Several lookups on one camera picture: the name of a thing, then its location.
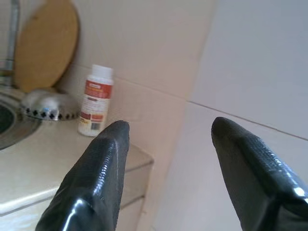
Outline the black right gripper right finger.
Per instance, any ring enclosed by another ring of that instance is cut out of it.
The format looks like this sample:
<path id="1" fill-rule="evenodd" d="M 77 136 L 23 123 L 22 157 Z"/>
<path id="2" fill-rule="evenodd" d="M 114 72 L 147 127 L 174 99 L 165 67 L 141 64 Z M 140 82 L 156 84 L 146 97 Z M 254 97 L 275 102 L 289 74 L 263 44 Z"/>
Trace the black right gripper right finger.
<path id="1" fill-rule="evenodd" d="M 308 229 L 308 186 L 260 137 L 224 117 L 211 137 L 243 231 Z"/>

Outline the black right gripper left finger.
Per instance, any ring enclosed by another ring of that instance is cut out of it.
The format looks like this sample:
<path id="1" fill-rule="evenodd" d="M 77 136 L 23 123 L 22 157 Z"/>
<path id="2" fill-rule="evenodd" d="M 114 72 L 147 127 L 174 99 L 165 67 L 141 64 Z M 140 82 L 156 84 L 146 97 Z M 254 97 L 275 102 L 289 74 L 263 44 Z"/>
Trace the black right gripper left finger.
<path id="1" fill-rule="evenodd" d="M 65 175 L 37 231 L 114 231 L 129 150 L 129 123 L 118 120 L 89 144 Z"/>

